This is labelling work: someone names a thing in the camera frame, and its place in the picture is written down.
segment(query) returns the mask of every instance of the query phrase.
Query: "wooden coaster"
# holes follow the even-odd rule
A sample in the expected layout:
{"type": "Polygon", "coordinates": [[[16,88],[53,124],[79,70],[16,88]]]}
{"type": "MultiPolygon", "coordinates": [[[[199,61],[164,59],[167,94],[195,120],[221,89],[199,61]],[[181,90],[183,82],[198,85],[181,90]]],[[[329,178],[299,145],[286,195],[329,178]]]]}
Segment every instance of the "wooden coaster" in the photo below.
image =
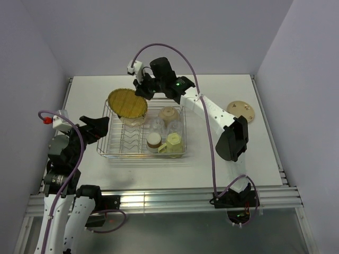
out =
{"type": "Polygon", "coordinates": [[[112,91],[108,96],[110,108],[118,116],[128,119],[144,116],[147,112],[147,102],[134,93],[134,90],[125,88],[112,91]]]}
{"type": "Polygon", "coordinates": [[[226,111],[236,117],[243,116],[247,119],[247,122],[251,122],[254,119],[255,113],[253,108],[246,102],[234,101],[228,104],[226,111]]]}

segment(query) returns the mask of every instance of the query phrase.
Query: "cup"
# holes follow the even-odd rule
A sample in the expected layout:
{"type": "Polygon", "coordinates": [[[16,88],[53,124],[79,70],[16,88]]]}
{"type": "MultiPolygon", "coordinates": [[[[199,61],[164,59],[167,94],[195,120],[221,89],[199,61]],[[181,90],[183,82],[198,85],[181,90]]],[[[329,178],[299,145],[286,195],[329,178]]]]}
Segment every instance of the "cup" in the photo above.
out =
{"type": "Polygon", "coordinates": [[[157,132],[151,132],[147,136],[147,150],[152,153],[157,153],[158,148],[161,146],[161,135],[157,132]]]}
{"type": "Polygon", "coordinates": [[[164,120],[165,127],[167,127],[170,122],[180,119],[179,112],[174,107],[163,107],[159,111],[158,116],[164,120]]]}
{"type": "Polygon", "coordinates": [[[160,117],[156,117],[151,120],[150,125],[149,125],[149,133],[152,133],[152,132],[157,132],[160,135],[166,134],[165,122],[163,119],[161,119],[160,117]]]}
{"type": "Polygon", "coordinates": [[[170,122],[167,126],[167,135],[175,132],[182,136],[182,124],[178,120],[170,122]]]}
{"type": "Polygon", "coordinates": [[[166,139],[166,143],[162,144],[158,148],[159,153],[176,153],[183,151],[183,140],[178,133],[171,133],[166,139]]]}

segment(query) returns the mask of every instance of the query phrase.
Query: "beige cup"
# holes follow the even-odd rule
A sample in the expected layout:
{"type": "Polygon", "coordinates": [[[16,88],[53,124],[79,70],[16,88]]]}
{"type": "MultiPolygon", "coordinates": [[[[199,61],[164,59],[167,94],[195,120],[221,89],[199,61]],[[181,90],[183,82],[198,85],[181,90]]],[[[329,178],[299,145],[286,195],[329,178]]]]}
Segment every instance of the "beige cup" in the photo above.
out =
{"type": "Polygon", "coordinates": [[[181,136],[176,132],[168,135],[166,143],[164,143],[158,148],[159,153],[164,152],[175,153],[182,151],[183,151],[183,140],[181,136]]]}
{"type": "Polygon", "coordinates": [[[163,107],[158,116],[164,120],[165,127],[173,120],[180,120],[179,112],[174,107],[163,107]]]}

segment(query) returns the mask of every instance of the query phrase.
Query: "cable clip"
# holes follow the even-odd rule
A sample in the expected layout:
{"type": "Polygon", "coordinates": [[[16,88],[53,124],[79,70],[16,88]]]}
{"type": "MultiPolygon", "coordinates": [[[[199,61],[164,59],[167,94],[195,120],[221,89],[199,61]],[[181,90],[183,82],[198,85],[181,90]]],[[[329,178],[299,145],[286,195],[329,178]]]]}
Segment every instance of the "cable clip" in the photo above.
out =
{"type": "Polygon", "coordinates": [[[44,124],[51,124],[52,122],[53,122],[53,119],[50,118],[50,117],[45,117],[45,118],[43,119],[43,123],[44,123],[44,124]]]}
{"type": "Polygon", "coordinates": [[[202,92],[200,92],[199,94],[198,94],[198,98],[197,99],[195,99],[194,101],[195,102],[197,102],[198,100],[200,100],[200,98],[203,96],[203,93],[202,92]]]}

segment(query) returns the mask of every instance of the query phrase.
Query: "glass cup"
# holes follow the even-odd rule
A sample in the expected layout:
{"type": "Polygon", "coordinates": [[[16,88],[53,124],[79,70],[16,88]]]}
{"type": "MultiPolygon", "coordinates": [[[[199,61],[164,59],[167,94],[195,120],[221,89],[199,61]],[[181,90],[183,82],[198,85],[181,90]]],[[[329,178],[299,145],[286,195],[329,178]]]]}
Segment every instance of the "glass cup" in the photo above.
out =
{"type": "Polygon", "coordinates": [[[161,136],[166,135],[165,122],[160,117],[151,120],[149,126],[149,133],[156,132],[161,136]]]}
{"type": "Polygon", "coordinates": [[[182,124],[179,120],[173,120],[167,126],[167,135],[170,135],[171,133],[178,133],[182,136],[182,132],[182,124]]]}

